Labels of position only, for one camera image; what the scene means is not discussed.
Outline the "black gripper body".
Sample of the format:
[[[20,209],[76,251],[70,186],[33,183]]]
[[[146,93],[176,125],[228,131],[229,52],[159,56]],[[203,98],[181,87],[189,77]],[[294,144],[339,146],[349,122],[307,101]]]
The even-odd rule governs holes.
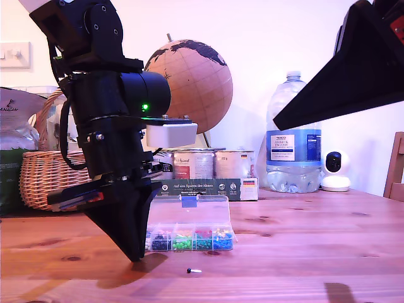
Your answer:
[[[92,180],[48,194],[51,209],[114,203],[149,185],[150,178],[162,172],[162,166],[153,163],[152,152],[143,150],[144,128],[144,120],[128,116],[104,117],[79,125],[78,143]]]

